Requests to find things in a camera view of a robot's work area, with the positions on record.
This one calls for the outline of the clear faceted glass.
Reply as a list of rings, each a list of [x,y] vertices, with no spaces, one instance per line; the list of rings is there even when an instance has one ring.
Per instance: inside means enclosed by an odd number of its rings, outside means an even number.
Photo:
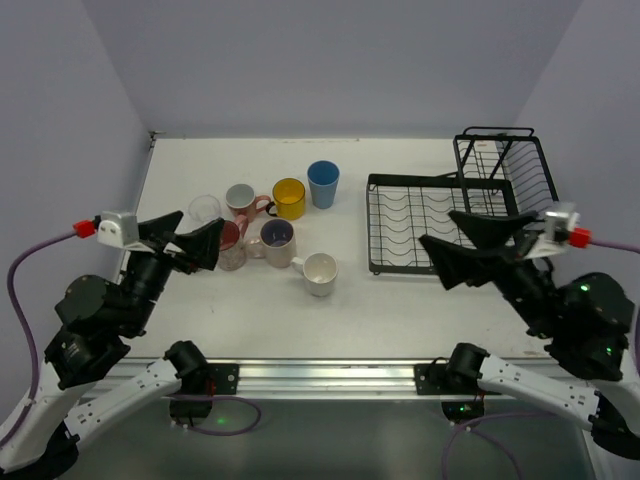
[[[188,213],[193,221],[206,224],[221,216],[220,202],[212,195],[198,196],[191,201]]]

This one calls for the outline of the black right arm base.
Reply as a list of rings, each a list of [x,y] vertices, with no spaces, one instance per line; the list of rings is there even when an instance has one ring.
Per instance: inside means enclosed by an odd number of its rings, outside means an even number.
[[[413,366],[413,379],[419,396],[438,397],[445,418],[454,424],[485,415],[485,393],[477,387],[454,380],[447,372],[448,360],[436,357]]]

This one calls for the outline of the salmon polka dot mug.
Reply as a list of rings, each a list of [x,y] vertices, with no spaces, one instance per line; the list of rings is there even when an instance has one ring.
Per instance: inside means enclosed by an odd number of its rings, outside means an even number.
[[[257,195],[250,185],[239,183],[227,190],[225,202],[234,217],[244,215],[249,222],[253,222],[259,213],[266,210],[271,197]]]

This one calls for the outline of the white ceramic cup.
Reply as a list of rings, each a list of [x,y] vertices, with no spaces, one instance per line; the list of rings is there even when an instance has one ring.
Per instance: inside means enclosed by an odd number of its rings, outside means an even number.
[[[307,291],[316,297],[329,296],[338,277],[338,262],[327,253],[314,253],[305,259],[294,257],[290,266],[304,278]]]

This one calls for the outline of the yellow ceramic mug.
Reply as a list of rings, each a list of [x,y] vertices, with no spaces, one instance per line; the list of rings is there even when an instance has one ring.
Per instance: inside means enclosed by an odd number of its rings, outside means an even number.
[[[305,213],[305,198],[306,190],[300,180],[284,178],[273,186],[272,201],[265,211],[271,217],[297,220]]]

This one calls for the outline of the pink smiley face mug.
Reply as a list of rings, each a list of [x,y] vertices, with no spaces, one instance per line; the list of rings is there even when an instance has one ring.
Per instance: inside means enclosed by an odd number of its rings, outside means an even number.
[[[247,260],[244,236],[249,225],[245,215],[238,215],[233,221],[226,220],[220,237],[217,267],[224,271],[235,271]]]

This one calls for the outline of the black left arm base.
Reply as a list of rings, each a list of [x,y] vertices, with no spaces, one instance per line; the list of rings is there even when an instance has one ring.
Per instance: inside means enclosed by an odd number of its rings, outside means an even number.
[[[209,363],[206,370],[190,374],[183,382],[178,395],[229,396],[235,395],[238,384],[239,365],[234,363]],[[172,420],[198,426],[213,409],[208,401],[171,399],[169,415]]]

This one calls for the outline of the light blue plastic cup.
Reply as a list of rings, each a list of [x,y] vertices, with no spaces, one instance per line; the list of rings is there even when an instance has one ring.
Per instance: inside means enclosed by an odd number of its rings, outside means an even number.
[[[331,161],[319,160],[308,167],[307,180],[316,208],[328,209],[333,205],[339,179],[340,170]]]

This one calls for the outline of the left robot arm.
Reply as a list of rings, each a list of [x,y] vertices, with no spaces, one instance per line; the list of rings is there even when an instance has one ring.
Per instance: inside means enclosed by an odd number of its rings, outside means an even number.
[[[224,227],[221,217],[179,234],[183,217],[174,211],[138,222],[131,212],[103,212],[73,225],[44,247],[74,237],[128,252],[118,282],[85,274],[74,280],[55,307],[61,327],[42,355],[15,293],[21,254],[10,266],[7,290],[27,338],[31,384],[1,426],[4,479],[56,479],[77,461],[98,434],[162,396],[209,392],[205,356],[190,340],[174,343],[142,374],[101,397],[80,399],[130,351],[127,340],[141,337],[172,272],[214,270]]]

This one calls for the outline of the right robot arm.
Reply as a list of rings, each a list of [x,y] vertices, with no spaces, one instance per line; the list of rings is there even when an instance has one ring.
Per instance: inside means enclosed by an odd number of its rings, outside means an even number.
[[[594,443],[629,460],[639,457],[639,372],[632,338],[634,303],[610,275],[593,272],[556,286],[537,261],[593,244],[571,204],[543,215],[485,216],[452,211],[469,248],[424,234],[419,242],[447,290],[493,284],[545,351],[580,385],[514,365],[471,343],[459,343],[442,375],[461,390],[527,401],[573,421]]]

